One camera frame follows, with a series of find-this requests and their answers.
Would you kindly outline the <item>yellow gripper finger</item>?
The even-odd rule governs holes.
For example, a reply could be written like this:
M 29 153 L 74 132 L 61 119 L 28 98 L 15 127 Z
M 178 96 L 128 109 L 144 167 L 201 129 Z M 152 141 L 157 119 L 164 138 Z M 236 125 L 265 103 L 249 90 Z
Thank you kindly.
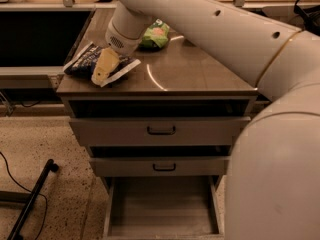
M 101 86 L 119 65 L 119 55 L 110 47 L 104 48 L 97 60 L 91 80 Z

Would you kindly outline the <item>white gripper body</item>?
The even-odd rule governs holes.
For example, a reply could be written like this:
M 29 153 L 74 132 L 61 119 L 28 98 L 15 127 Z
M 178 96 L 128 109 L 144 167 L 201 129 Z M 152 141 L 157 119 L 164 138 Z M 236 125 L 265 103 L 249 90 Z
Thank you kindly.
M 108 24 L 105 38 L 107 44 L 122 55 L 132 54 L 142 37 L 142 25 L 137 19 L 113 17 Z

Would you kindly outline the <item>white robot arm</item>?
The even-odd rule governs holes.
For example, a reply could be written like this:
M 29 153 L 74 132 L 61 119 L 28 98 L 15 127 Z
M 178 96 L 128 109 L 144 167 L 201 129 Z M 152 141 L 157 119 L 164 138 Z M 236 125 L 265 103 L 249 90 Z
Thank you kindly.
M 318 36 L 214 0 L 118 0 L 106 40 L 130 54 L 155 19 L 271 102 L 233 148 L 225 240 L 320 240 Z

